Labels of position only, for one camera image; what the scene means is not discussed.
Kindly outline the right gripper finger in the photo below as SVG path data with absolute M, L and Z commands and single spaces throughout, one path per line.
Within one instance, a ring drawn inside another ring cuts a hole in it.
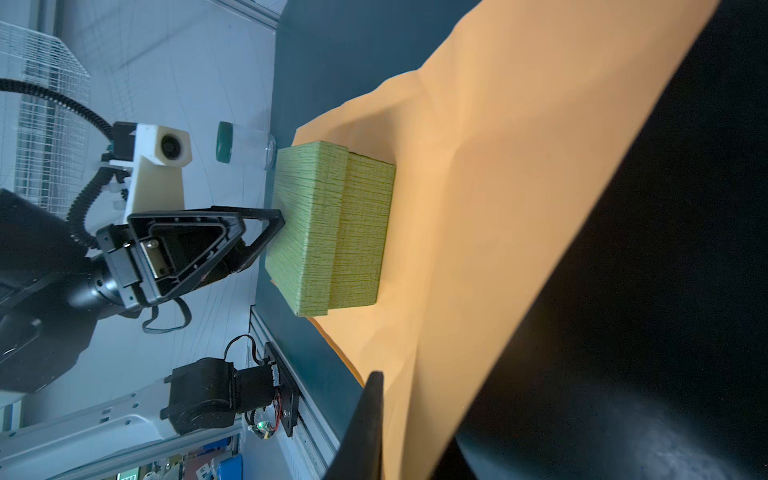
M 373 371 L 324 479 L 382 478 L 384 375 Z

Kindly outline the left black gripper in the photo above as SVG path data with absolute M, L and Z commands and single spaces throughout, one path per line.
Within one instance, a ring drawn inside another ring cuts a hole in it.
M 216 206 L 132 214 L 127 225 L 96 234 L 90 310 L 139 312 L 240 273 L 285 220 L 278 209 Z

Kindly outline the green gift box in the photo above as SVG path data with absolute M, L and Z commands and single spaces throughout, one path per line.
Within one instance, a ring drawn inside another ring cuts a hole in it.
M 279 151 L 273 204 L 285 225 L 265 268 L 300 317 L 376 303 L 395 165 L 317 141 Z

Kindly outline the orange wrapping paper sheet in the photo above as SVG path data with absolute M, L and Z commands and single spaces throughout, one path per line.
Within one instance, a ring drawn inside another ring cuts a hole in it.
M 425 479 L 713 1 L 483 1 L 417 70 L 316 117 L 396 165 L 377 302 L 318 320 L 385 378 L 383 473 Z

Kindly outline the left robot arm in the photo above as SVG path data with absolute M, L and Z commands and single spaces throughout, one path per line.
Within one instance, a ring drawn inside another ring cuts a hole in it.
M 186 209 L 185 131 L 109 123 L 33 83 L 5 79 L 1 88 L 74 112 L 109 143 L 65 218 L 1 194 L 1 401 L 11 404 L 69 371 L 104 318 L 157 315 L 172 302 L 190 322 L 185 296 L 248 269 L 284 219 L 274 209 Z M 205 357 L 119 400 L 3 433 L 1 475 L 54 478 L 135 444 L 252 422 L 278 402 L 268 361 L 239 369 Z

